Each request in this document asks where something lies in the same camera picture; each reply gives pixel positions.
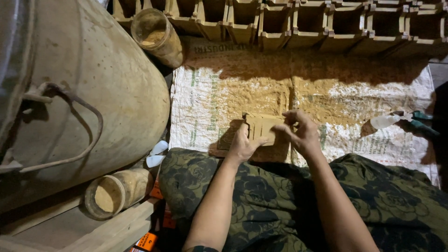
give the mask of jar with sawdust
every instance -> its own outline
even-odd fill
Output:
[[[84,197],[88,212],[98,220],[107,220],[141,201],[154,185],[154,179],[143,168],[105,175],[92,181]]]
[[[144,9],[135,15],[131,34],[137,44],[164,65],[179,67],[184,55],[179,36],[168,18],[157,9]]]

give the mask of person's right hand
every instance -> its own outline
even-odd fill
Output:
[[[292,146],[304,157],[307,158],[312,154],[322,153],[320,148],[319,133],[317,125],[299,109],[289,110],[282,113],[285,116],[284,124],[275,125],[274,130],[283,131],[287,135],[287,139]],[[291,126],[294,123],[297,131],[293,133]]]

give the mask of orange packaging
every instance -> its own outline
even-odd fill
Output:
[[[172,219],[171,211],[169,210],[168,204],[165,205],[164,223],[162,227],[176,228],[176,221]]]
[[[148,232],[135,243],[134,247],[130,249],[129,252],[151,251],[156,241],[157,236]]]
[[[164,197],[162,196],[162,193],[160,192],[160,187],[159,187],[159,171],[157,172],[157,177],[155,178],[155,182],[154,182],[154,187],[152,188],[151,192],[149,193],[150,196],[155,197],[157,199],[163,199]]]

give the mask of small wooden box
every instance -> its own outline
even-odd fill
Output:
[[[249,140],[257,139],[261,136],[267,136],[269,141],[263,146],[274,145],[276,135],[271,128],[274,125],[282,124],[284,118],[280,116],[271,116],[257,113],[243,112],[245,124],[249,126]]]

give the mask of hand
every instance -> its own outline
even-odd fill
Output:
[[[303,111],[299,109],[282,113],[285,116],[284,124],[275,125],[274,130],[283,131],[292,146],[304,157],[322,153],[320,149],[317,125]],[[297,131],[293,133],[290,126],[298,122]]]
[[[268,142],[268,137],[260,137],[258,139],[249,141],[247,135],[249,134],[249,126],[243,123],[233,137],[232,145],[227,153],[226,159],[238,162],[238,164],[248,161],[255,150]]]

